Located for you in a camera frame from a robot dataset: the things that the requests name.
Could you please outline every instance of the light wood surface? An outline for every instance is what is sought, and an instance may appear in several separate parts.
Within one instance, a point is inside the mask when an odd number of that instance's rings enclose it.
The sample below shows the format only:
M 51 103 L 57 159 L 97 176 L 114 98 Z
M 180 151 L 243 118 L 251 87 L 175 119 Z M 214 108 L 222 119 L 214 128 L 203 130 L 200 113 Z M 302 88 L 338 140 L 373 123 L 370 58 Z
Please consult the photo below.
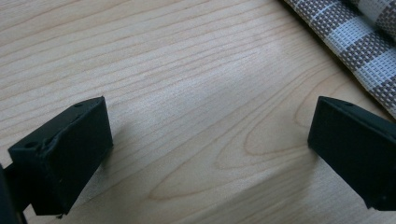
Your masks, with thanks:
M 395 223 L 306 146 L 319 95 L 386 113 L 276 0 L 0 1 L 0 162 L 104 95 L 115 147 L 29 223 Z

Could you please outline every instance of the screw hole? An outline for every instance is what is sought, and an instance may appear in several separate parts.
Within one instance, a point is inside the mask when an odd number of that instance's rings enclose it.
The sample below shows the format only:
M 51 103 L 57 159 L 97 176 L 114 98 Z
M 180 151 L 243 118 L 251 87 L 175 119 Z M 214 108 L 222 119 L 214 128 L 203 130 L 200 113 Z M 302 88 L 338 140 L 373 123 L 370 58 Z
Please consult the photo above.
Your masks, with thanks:
M 30 143 L 27 143 L 27 144 L 25 145 L 25 147 L 35 147 L 35 146 L 37 146 L 37 145 L 38 145 L 37 142 L 30 142 Z

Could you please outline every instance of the black plastic block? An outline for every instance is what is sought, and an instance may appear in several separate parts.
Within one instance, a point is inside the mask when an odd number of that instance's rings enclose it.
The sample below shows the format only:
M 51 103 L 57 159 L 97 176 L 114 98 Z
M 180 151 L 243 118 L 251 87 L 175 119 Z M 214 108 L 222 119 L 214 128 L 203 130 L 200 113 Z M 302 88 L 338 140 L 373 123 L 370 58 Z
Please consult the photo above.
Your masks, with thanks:
M 104 97 L 72 105 L 8 151 L 37 215 L 67 214 L 112 148 Z
M 319 97 L 308 145 L 377 210 L 396 210 L 396 126 L 356 105 Z

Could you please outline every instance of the cloth fold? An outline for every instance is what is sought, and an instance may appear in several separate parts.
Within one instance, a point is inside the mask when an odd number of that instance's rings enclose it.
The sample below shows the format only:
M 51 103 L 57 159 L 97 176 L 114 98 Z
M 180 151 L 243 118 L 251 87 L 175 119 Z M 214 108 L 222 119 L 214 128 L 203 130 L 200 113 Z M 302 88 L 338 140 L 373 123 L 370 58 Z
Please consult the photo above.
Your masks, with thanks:
M 285 1 L 396 118 L 396 46 L 353 6 L 367 0 Z
M 396 0 L 345 0 L 396 40 Z

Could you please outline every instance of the checkered cloth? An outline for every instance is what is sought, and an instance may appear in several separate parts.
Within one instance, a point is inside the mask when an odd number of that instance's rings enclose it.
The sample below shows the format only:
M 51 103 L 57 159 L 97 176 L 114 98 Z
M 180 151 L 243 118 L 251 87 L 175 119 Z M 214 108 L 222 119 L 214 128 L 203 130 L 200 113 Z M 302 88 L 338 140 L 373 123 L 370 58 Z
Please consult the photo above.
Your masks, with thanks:
M 396 0 L 345 0 L 396 40 Z
M 395 10 L 396 0 L 285 1 L 396 118 L 396 45 L 391 37 L 396 30 L 395 13 L 389 13 Z M 380 7 L 380 2 L 387 5 Z

